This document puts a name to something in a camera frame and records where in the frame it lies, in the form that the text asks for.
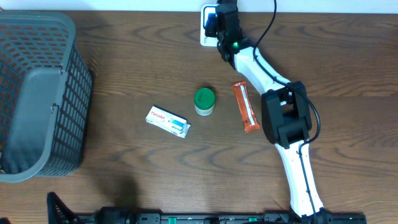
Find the white wall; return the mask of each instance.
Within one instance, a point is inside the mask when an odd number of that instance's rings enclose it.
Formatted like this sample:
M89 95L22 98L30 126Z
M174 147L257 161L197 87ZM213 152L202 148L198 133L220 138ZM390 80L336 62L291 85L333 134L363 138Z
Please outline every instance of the white wall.
M199 11L216 0L0 0L4 9ZM278 12L398 13L398 0L278 0ZM240 11L273 10L273 0L238 0Z

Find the label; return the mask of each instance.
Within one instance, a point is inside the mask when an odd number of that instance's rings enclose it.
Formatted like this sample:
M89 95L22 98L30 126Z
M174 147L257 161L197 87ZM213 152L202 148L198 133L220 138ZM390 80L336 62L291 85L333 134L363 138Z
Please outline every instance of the label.
M250 110L250 106L249 106L248 96L246 96L246 91L244 91L243 85L241 85L241 90L242 90L244 104L246 106L246 111L248 111L248 116L249 116L250 123L251 123L251 125L254 125L254 120L253 120L253 117L251 115L251 110Z
M214 105L208 110L201 110L195 105L195 111L201 116L208 116L214 111Z
M191 126L191 124L187 123L187 120L170 114L155 106L150 109L146 117L146 121L180 138L185 138L188 129Z

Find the orange snack packet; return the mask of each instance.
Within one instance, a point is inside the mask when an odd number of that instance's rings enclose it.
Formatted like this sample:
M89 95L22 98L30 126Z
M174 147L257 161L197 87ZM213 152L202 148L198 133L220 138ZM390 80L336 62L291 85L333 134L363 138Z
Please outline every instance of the orange snack packet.
M233 84L232 89L234 90L236 100L238 101L244 125L244 132L249 133L252 130L260 129L260 124L257 122L256 115L251 108L248 91L246 90L246 81Z

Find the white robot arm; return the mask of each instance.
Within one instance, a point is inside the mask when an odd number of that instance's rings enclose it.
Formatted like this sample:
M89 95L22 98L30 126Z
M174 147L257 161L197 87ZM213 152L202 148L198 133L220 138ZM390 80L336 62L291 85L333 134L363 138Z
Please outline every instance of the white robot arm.
M300 218L311 217L314 209L315 213L320 212L323 204L313 179L308 155L309 145L304 144L300 151L300 145L308 140L308 131L311 129L308 104L285 85L275 82L271 76L305 93L304 86L300 82L291 83L278 74L256 49L257 61L268 74L259 66L254 59L252 44L242 35L235 2L224 1L219 5L204 6L201 21L201 44L217 47L222 58L237 72L243 74L262 96L263 129L283 160L290 187L292 210ZM286 104L294 105L293 111L282 112L282 106Z

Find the green jar lid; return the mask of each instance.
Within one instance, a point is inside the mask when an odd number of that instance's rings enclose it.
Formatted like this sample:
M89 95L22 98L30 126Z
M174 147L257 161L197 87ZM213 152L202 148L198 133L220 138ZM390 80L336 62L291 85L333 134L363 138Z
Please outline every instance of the green jar lid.
M209 88L201 88L195 93L195 106L208 110L216 103L216 95Z

